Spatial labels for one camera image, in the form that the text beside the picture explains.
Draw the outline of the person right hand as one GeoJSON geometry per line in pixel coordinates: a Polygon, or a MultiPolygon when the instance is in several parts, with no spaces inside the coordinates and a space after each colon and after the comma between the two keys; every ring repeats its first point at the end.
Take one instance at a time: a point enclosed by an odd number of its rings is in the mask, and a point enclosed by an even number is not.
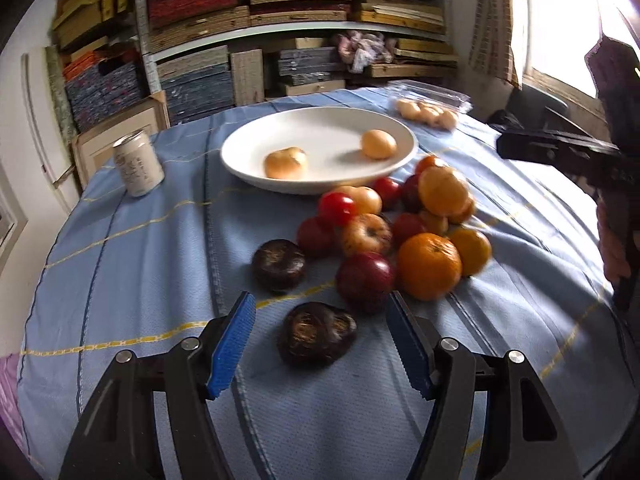
{"type": "Polygon", "coordinates": [[[603,200],[598,200],[597,218],[603,273],[612,285],[617,285],[622,278],[630,277],[631,270],[626,259],[623,243],[608,226],[608,217],[606,216],[603,200]]]}

